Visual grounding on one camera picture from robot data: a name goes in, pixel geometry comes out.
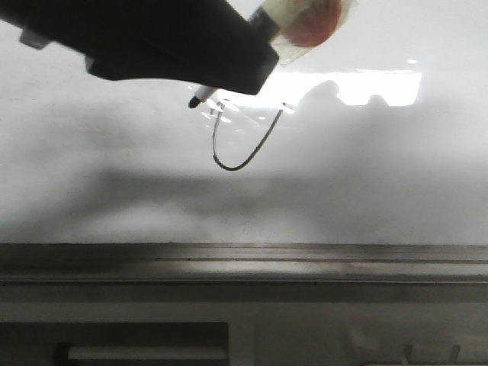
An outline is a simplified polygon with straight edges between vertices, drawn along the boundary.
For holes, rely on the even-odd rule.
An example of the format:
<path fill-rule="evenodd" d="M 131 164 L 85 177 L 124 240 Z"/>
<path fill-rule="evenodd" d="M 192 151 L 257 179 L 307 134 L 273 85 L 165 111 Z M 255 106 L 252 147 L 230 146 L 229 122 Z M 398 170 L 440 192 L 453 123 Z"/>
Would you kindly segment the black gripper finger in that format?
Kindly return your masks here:
<path fill-rule="evenodd" d="M 174 79 L 254 95 L 278 62 L 270 43 L 225 1 L 3 1 L 22 43 L 56 42 L 112 81 Z"/>

